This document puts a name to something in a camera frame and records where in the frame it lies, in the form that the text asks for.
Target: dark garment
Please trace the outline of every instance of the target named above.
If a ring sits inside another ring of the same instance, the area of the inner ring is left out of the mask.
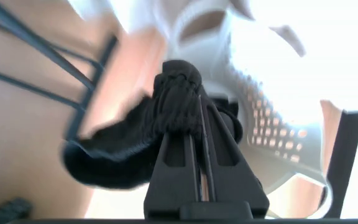
[[[68,142],[63,161],[79,182],[100,187],[129,189],[150,181],[165,133],[188,133],[201,140],[198,96],[206,96],[199,71],[183,60],[163,63],[155,77],[152,97],[144,97],[125,117],[95,132],[91,139]],[[238,105],[214,99],[239,142],[242,127]]]

